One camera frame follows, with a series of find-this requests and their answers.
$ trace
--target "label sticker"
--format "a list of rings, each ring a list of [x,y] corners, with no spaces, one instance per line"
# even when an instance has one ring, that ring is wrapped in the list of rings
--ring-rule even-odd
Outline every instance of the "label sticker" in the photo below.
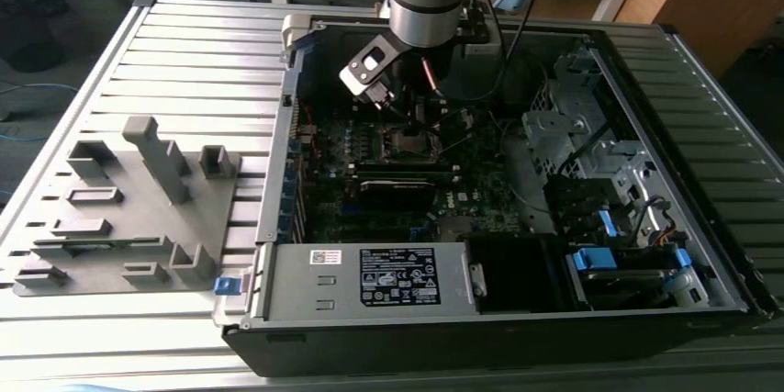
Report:
[[[311,265],[340,265],[343,260],[343,252],[340,250],[311,250],[309,264]]]
[[[359,262],[367,307],[441,304],[432,248],[360,250]]]

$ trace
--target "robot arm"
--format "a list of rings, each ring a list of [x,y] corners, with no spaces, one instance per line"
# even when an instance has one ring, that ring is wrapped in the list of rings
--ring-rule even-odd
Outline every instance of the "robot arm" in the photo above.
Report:
[[[504,0],[508,9],[521,0]],[[393,63],[397,81],[416,92],[427,92],[421,59],[431,60],[435,75],[448,72],[451,51],[460,40],[464,43],[487,43],[489,32],[484,14],[471,10],[469,20],[459,33],[463,17],[463,0],[389,0],[389,31],[380,34],[349,60],[340,71],[340,80],[356,96],[365,95],[376,104],[396,99],[387,85],[379,81],[381,73]]]

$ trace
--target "red wire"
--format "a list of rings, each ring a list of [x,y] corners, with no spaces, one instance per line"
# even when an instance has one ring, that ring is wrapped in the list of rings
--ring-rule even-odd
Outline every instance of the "red wire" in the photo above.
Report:
[[[436,83],[436,76],[432,74],[432,66],[429,66],[429,61],[424,57],[421,58],[421,65],[425,68],[425,75],[428,76],[428,83],[432,90],[439,89],[439,84]]]

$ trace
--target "blue cable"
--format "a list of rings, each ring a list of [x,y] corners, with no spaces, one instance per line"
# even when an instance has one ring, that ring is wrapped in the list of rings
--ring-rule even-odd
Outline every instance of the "blue cable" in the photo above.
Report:
[[[0,135],[0,140],[8,140],[8,141],[23,141],[23,142],[28,142],[28,141],[44,141],[45,139],[48,139],[48,137],[43,137],[43,138],[16,138],[16,137],[9,137],[8,135]]]

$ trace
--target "white label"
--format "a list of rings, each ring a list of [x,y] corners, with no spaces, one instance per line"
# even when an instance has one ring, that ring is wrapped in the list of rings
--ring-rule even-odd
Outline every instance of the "white label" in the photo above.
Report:
[[[340,265],[343,252],[340,250],[311,250],[311,265]]]

